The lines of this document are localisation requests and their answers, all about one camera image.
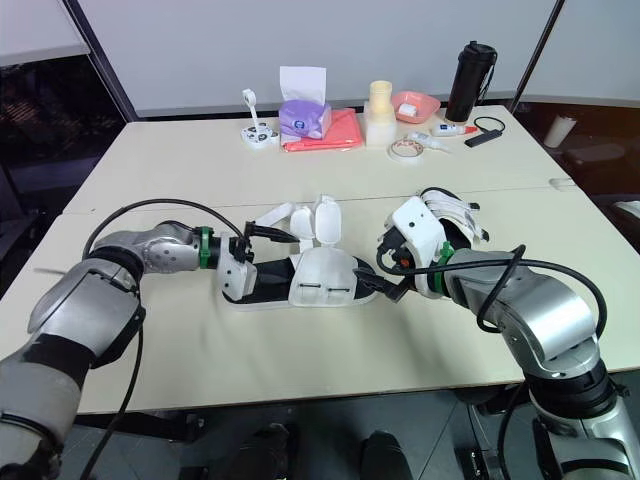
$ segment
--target pink bowl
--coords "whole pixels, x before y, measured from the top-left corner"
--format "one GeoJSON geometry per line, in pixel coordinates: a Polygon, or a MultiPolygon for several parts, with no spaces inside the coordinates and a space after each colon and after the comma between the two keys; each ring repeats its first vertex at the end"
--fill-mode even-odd
{"type": "Polygon", "coordinates": [[[420,92],[399,92],[391,97],[391,104],[396,112],[396,118],[407,123],[422,123],[440,108],[440,100],[420,92]],[[418,109],[415,117],[398,113],[403,103],[413,105],[418,109]]]}

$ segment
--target white table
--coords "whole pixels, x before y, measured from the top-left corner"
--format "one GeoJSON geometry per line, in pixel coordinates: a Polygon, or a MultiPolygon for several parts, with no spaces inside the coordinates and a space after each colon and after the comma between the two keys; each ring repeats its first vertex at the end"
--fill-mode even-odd
{"type": "MultiPolygon", "coordinates": [[[[471,118],[481,115],[505,122],[501,138],[472,149],[463,144],[470,135],[444,138],[453,154],[427,150],[420,167],[394,163],[384,149],[251,150],[240,140],[250,119],[130,123],[64,212],[106,216],[167,196],[219,207],[312,202],[319,193],[339,200],[394,197],[428,185],[457,192],[537,188],[567,176],[504,107],[478,107],[471,118]]],[[[276,126],[277,119],[268,122],[276,126]]],[[[428,131],[436,122],[400,124],[399,133],[428,131]]]]}
{"type": "MultiPolygon", "coordinates": [[[[420,186],[431,184],[440,182],[434,178],[420,186]]],[[[607,366],[615,370],[640,366],[640,257],[579,189],[461,196],[481,205],[480,221],[491,234],[491,242],[478,248],[505,250],[525,243],[528,258],[563,263],[594,280],[610,310],[602,338],[607,366]]],[[[341,202],[342,248],[373,264],[384,219],[402,201],[341,202]]],[[[241,223],[269,208],[220,211],[241,223]]],[[[53,224],[0,302],[0,356],[27,339],[33,305],[58,278],[37,269],[70,268],[102,219],[97,214],[65,214],[53,224]]],[[[216,225],[200,212],[166,209],[127,214],[110,230],[146,229],[166,219],[216,225]]],[[[257,259],[263,261],[283,258],[288,248],[267,241],[255,244],[257,259]]],[[[584,288],[563,279],[593,305],[584,288]]],[[[410,293],[397,305],[379,297],[352,308],[246,313],[225,304],[214,293],[214,281],[210,271],[143,279],[148,312],[145,350],[131,410],[424,390],[522,378],[502,337],[479,331],[474,316],[451,301],[410,293]]],[[[117,409],[134,357],[135,341],[121,361],[89,374],[81,412],[117,409]]]]}

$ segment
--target white wall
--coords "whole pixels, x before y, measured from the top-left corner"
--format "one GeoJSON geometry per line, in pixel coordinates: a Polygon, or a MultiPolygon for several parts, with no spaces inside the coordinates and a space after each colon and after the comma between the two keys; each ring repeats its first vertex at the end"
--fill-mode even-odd
{"type": "Polygon", "coordinates": [[[510,92],[553,0],[80,4],[136,111],[147,116],[237,110],[244,88],[263,107],[277,103],[280,65],[327,67],[329,100],[365,98],[377,79],[447,98],[469,40],[496,48],[491,91],[510,92]]]}
{"type": "Polygon", "coordinates": [[[536,97],[640,102],[640,1],[568,0],[525,90],[536,97]]]}
{"type": "Polygon", "coordinates": [[[0,67],[87,53],[59,0],[0,0],[0,67]]]}

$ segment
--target glue bottle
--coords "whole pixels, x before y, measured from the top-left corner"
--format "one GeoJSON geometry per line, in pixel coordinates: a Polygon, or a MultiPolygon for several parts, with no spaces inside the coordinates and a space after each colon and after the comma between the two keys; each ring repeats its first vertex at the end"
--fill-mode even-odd
{"type": "Polygon", "coordinates": [[[391,104],[391,82],[377,80],[369,85],[364,104],[367,147],[388,147],[396,140],[396,114],[391,104]]]}
{"type": "Polygon", "coordinates": [[[449,125],[441,123],[431,129],[431,135],[434,137],[453,137],[455,135],[464,135],[466,133],[477,132],[478,127],[465,127],[464,125],[449,125]]]}

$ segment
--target white bottle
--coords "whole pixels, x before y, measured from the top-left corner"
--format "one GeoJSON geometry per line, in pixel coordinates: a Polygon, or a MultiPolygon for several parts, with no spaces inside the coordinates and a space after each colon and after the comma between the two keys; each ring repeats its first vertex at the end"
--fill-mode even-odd
{"type": "Polygon", "coordinates": [[[378,80],[369,85],[369,101],[364,104],[367,147],[387,148],[396,140],[396,113],[391,105],[391,82],[378,80]]]}
{"type": "Polygon", "coordinates": [[[447,125],[441,123],[431,129],[431,135],[434,137],[453,137],[455,135],[464,135],[466,133],[477,132],[478,127],[465,127],[464,125],[447,125]]]}
{"type": "Polygon", "coordinates": [[[435,138],[431,137],[430,135],[427,135],[426,133],[411,132],[409,135],[407,135],[407,138],[409,138],[410,140],[415,140],[423,147],[430,148],[432,150],[442,150],[443,152],[451,153],[451,150],[447,146],[445,146],[442,142],[439,142],[435,138]]]}

